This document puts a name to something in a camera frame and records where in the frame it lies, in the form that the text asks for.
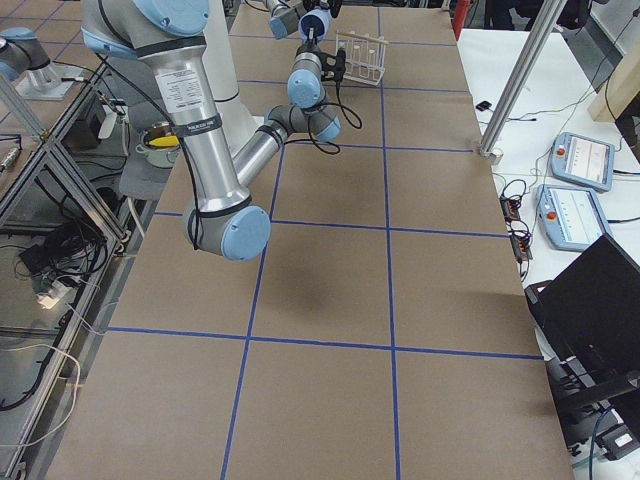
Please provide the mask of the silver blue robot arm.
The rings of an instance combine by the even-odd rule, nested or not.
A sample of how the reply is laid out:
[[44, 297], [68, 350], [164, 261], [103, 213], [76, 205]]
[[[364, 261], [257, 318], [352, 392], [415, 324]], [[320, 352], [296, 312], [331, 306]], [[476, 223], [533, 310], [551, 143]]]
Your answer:
[[183, 215], [186, 239], [232, 261], [260, 255], [269, 215], [252, 202], [250, 183], [294, 134], [328, 142], [341, 130], [325, 82], [340, 81], [342, 54], [320, 49], [337, 1], [266, 3], [277, 38], [301, 38], [287, 82], [288, 101], [257, 122], [239, 97], [228, 26], [218, 1], [82, 3], [85, 45], [109, 57], [146, 64], [158, 86], [154, 107], [177, 136], [193, 200]]
[[268, 25], [275, 39], [283, 39], [298, 30], [299, 21], [308, 12], [304, 1], [259, 1], [269, 15]]

